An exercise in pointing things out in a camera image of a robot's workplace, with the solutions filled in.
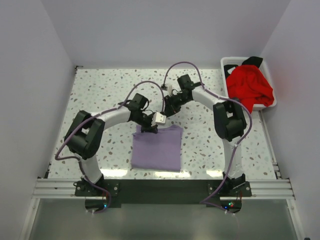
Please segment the purple t shirt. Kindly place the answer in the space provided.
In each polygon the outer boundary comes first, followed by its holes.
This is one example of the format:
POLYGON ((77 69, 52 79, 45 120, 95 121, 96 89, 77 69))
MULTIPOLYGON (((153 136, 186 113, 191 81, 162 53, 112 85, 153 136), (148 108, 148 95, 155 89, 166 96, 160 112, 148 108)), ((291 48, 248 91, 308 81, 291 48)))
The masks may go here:
POLYGON ((142 132, 139 125, 132 134, 131 166, 136 169, 180 172, 183 129, 177 125, 142 132))

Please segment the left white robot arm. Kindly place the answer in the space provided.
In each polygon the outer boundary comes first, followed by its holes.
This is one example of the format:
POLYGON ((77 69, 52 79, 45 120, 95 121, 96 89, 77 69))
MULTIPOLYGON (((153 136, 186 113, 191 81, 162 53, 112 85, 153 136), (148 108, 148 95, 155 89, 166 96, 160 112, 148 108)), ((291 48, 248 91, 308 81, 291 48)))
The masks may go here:
POLYGON ((118 124, 134 122, 140 126, 141 132, 156 134, 156 114, 145 114, 149 104, 146 97, 137 93, 133 99, 125 100, 119 107, 96 114, 82 110, 76 115, 64 138, 64 144, 74 153, 73 158, 77 159, 86 182, 85 189, 92 196, 99 196, 107 191, 96 158, 104 131, 118 124))

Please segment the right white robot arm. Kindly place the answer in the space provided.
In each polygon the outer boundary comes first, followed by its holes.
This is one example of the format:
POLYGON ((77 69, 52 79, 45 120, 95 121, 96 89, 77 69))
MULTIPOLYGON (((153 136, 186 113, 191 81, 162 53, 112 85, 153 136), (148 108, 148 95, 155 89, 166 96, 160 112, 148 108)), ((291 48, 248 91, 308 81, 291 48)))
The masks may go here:
POLYGON ((191 101, 212 110, 214 129, 222 140, 225 158, 223 180, 214 192, 223 192, 233 197, 246 181, 240 147, 240 141, 247 128, 243 108, 238 100, 210 92, 202 82, 193 82, 187 74, 179 77, 177 82, 180 87, 177 93, 174 93, 171 85, 166 83, 161 85, 161 88, 168 92, 164 97, 164 115, 171 117, 177 114, 183 105, 191 101))

